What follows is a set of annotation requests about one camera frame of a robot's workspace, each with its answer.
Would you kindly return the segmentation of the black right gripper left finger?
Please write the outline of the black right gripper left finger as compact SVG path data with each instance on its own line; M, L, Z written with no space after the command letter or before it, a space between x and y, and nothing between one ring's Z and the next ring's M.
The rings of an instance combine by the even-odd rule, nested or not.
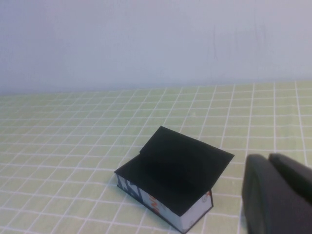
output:
M312 232L312 195L294 191L269 158L247 156L242 201L250 234Z

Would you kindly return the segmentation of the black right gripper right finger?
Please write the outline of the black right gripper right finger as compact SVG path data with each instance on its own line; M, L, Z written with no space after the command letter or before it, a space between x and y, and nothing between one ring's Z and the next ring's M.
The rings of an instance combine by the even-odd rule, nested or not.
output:
M282 154L270 154L269 161L284 180L300 195L312 194L312 170Z

